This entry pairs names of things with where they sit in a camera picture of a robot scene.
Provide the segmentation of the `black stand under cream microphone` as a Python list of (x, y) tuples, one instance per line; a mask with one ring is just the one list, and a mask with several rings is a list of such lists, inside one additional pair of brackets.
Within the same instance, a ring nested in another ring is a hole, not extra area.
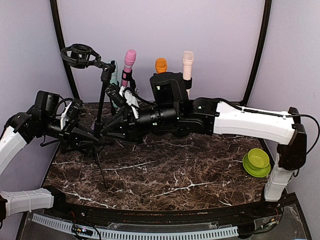
[(186, 90), (190, 90), (192, 88), (192, 83), (193, 83), (193, 79), (192, 78), (189, 79), (189, 80), (184, 79), (183, 82), (184, 82)]

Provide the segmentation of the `black front rail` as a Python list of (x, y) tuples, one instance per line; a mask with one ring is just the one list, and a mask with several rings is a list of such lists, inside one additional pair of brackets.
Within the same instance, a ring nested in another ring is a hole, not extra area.
[(87, 223), (107, 226), (109, 223), (138, 224), (138, 225), (182, 225), (218, 222), (219, 224), (247, 224), (260, 217), (269, 217), (276, 214), (272, 208), (268, 208), (272, 203), (261, 201), (227, 206), (220, 208), (208, 208), (202, 210), (182, 210), (182, 211), (138, 211), (119, 210), (100, 207), (91, 207), (66, 203), (64, 211), (58, 209), (40, 209), (34, 213), (44, 214), (50, 217), (72, 220), (76, 222), (85, 221)]

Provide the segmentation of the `glitter microphone with silver grille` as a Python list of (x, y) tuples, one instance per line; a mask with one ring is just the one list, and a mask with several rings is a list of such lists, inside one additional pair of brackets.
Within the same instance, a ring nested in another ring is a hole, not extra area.
[(91, 130), (92, 130), (94, 133), (97, 131), (97, 127), (96, 127), (96, 123), (95, 123), (95, 122), (91, 125)]

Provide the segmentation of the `black stand under pink microphone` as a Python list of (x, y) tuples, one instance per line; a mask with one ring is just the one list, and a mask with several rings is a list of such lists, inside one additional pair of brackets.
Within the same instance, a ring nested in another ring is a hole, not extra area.
[(121, 75), (121, 86), (125, 88), (130, 88), (133, 90), (134, 93), (136, 93), (136, 81), (133, 79), (133, 71), (130, 72), (122, 71)]

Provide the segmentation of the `mint green microphone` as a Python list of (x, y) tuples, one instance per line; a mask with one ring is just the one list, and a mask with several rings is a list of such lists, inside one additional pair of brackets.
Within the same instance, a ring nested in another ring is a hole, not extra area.
[(111, 74), (111, 79), (110, 79), (110, 83), (111, 84), (115, 84), (116, 86), (119, 85), (119, 81), (118, 81), (118, 63), (116, 60), (112, 60), (111, 63), (114, 63), (114, 72)]

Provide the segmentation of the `orange microphone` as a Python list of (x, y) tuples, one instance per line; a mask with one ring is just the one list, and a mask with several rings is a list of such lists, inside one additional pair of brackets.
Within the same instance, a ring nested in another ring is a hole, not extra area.
[(167, 71), (167, 60), (163, 57), (157, 58), (155, 61), (155, 70), (157, 74), (165, 73)]

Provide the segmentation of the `black tripod stand with shock mount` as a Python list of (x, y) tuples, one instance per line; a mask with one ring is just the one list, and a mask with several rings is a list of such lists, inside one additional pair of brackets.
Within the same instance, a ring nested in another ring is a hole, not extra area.
[(112, 73), (115, 71), (115, 65), (111, 62), (103, 62), (101, 60), (101, 56), (88, 45), (75, 43), (68, 47), (70, 48), (70, 50), (67, 51), (67, 59), (71, 61), (71, 67), (76, 69), (85, 69), (90, 66), (95, 66), (99, 69), (102, 69), (102, 73), (100, 76), (102, 86), (99, 97), (97, 116), (95, 119), (96, 132), (93, 132), (93, 135), (96, 138), (100, 138), (101, 130), (103, 127), (102, 113), (106, 96), (106, 89), (110, 85)]

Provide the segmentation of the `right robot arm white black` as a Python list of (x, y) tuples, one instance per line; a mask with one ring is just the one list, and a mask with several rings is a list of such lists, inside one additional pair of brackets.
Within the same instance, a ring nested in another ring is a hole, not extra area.
[(182, 73), (156, 73), (150, 78), (155, 101), (140, 108), (138, 95), (127, 87), (110, 85), (106, 93), (116, 102), (118, 112), (104, 123), (103, 136), (140, 142), (148, 132), (203, 135), (239, 135), (277, 143), (277, 157), (264, 187), (264, 199), (255, 213), (266, 217), (275, 208), (296, 170), (306, 163), (309, 148), (302, 114), (267, 111), (236, 105), (223, 98), (189, 99)]

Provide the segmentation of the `cream white microphone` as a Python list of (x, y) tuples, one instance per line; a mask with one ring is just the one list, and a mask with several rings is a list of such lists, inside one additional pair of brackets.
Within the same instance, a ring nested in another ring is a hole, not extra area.
[[(183, 73), (182, 77), (184, 80), (190, 80), (192, 78), (192, 67), (194, 63), (194, 53), (192, 51), (186, 50), (183, 52), (182, 65)], [(190, 90), (186, 90), (188, 96), (190, 96)]]

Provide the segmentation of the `left black corner post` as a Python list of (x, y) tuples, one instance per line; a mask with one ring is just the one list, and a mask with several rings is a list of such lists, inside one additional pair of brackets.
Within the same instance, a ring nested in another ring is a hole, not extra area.
[(51, 16), (52, 16), (53, 25), (54, 25), (55, 36), (56, 36), (59, 51), (62, 54), (61, 58), (62, 58), (65, 75), (67, 77), (67, 82), (73, 98), (81, 100), (78, 88), (76, 86), (76, 81), (75, 81), (73, 72), (71, 70), (71, 66), (70, 66), (71, 60), (68, 59), (68, 55), (67, 55), (67, 51), (70, 50), (70, 48), (66, 47), (65, 45), (64, 34), (63, 34), (59, 7), (58, 7), (58, 1), (50, 0), (49, 3), (50, 3)]

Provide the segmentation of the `pink microphone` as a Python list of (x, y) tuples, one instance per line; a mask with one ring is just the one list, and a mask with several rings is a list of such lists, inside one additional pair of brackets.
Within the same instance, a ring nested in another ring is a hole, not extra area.
[(134, 49), (129, 49), (124, 57), (124, 67), (123, 70), (129, 73), (136, 61), (137, 52)]

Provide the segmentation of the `black corner post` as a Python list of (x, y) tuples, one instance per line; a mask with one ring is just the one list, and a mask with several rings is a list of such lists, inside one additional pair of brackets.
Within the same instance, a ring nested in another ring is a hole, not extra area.
[(66, 47), (65, 45), (64, 34), (63, 34), (59, 7), (58, 7), (58, 1), (50, 0), (49, 3), (50, 3), (51, 16), (52, 16), (53, 25), (54, 25), (55, 36), (56, 36), (59, 51), (62, 54), (61, 58), (62, 58), (65, 75), (67, 77), (67, 82), (73, 98), (81, 100), (78, 88), (76, 86), (76, 81), (75, 81), (73, 72), (71, 70), (71, 66), (70, 66), (71, 60), (68, 59), (68, 55), (67, 55), (67, 51), (70, 50), (70, 48)]
[(264, 8), (263, 8), (263, 14), (262, 14), (262, 21), (261, 21), (261, 27), (259, 32), (259, 37), (257, 41), (256, 51), (252, 63), (252, 68), (250, 71), (250, 75), (248, 78), (248, 82), (246, 85), (246, 89), (242, 98), (242, 101), (240, 104), (242, 106), (247, 106), (251, 97), (251, 93), (254, 88), (254, 84), (256, 81), (256, 77), (258, 74), (261, 58), (263, 55), (263, 50), (265, 46), (265, 41), (267, 37), (268, 32), (268, 26), (269, 26), (269, 20), (271, 15), (271, 9), (272, 9), (272, 0), (265, 0), (264, 1)]

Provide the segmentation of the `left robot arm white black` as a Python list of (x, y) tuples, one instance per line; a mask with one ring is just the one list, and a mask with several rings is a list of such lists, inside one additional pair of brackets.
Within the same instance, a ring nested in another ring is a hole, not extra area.
[[(0, 171), (3, 173), (15, 156), (33, 139), (52, 137), (66, 151), (95, 147), (99, 139), (78, 119), (83, 102), (62, 98), (59, 94), (38, 91), (34, 104), (26, 112), (8, 119), (0, 137)], [(1, 191), (0, 219), (38, 209), (51, 209), (60, 218), (71, 213), (66, 196), (53, 186), (29, 191)]]

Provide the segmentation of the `green bowl on saucer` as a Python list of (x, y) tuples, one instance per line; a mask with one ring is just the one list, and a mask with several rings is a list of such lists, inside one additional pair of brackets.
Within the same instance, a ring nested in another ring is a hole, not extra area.
[(260, 148), (253, 148), (246, 153), (242, 159), (242, 165), (245, 171), (255, 178), (264, 178), (271, 171), (270, 158)]

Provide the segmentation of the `right black corner post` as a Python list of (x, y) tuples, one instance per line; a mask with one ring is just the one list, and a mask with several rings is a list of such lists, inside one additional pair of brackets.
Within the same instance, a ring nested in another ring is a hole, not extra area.
[(269, 20), (271, 15), (271, 9), (272, 9), (272, 0), (265, 0), (264, 1), (264, 8), (263, 8), (263, 14), (262, 14), (262, 21), (261, 21), (261, 27), (259, 32), (259, 37), (257, 41), (256, 51), (252, 63), (252, 68), (250, 71), (250, 75), (248, 78), (248, 82), (246, 85), (246, 89), (242, 98), (242, 101), (240, 104), (242, 106), (247, 106), (251, 97), (251, 93), (254, 88), (254, 84), (256, 81), (256, 77), (258, 74), (261, 58), (263, 55), (263, 50), (265, 46), (265, 41), (267, 37), (268, 32), (268, 26), (269, 26)]

